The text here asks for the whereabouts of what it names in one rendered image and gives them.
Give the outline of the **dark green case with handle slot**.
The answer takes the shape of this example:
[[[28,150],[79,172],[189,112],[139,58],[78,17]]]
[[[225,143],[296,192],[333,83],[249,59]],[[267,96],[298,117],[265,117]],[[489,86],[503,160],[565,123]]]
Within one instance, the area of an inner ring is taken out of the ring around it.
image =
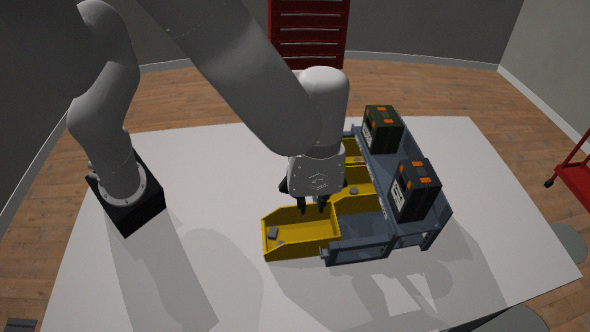
[[[404,128],[392,105],[366,105],[361,134],[370,155],[396,154]]]

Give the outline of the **yellow bin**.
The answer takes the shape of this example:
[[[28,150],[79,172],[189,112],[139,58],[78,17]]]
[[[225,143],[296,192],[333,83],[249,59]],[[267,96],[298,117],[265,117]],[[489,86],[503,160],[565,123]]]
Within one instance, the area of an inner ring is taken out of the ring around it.
[[[345,166],[366,165],[355,138],[342,138],[342,143],[346,154]],[[362,161],[353,162],[356,157],[360,157]]]
[[[382,211],[366,165],[345,166],[345,179],[348,186],[330,197],[336,216]],[[356,187],[359,195],[351,195],[351,187]]]
[[[307,203],[304,215],[297,205],[279,207],[263,217],[261,225],[268,262],[320,256],[319,246],[326,249],[329,242],[341,241],[333,200],[327,201],[323,213],[319,213],[317,202]],[[267,238],[270,226],[279,229],[276,240]],[[276,247],[279,240],[287,243]]]

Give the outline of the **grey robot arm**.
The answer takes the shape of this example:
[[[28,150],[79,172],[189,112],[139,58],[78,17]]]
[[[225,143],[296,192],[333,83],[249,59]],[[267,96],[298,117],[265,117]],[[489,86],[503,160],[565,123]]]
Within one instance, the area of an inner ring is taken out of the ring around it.
[[[241,0],[136,1],[269,150],[339,152],[350,89],[342,71],[291,70]],[[120,14],[100,0],[0,0],[0,18],[49,87],[75,98],[67,129],[102,198],[116,207],[140,200],[147,177],[123,126],[140,69]]]

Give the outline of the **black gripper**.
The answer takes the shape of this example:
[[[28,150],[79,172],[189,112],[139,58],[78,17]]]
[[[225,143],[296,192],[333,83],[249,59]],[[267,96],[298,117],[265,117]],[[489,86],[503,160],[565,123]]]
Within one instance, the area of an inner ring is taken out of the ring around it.
[[[330,194],[339,193],[348,186],[345,165],[346,154],[342,142],[339,152],[330,158],[314,159],[303,154],[288,157],[286,176],[279,184],[279,192],[297,199],[301,215],[305,214],[305,197],[318,196],[318,210],[323,213],[327,204],[325,200],[330,199]]]

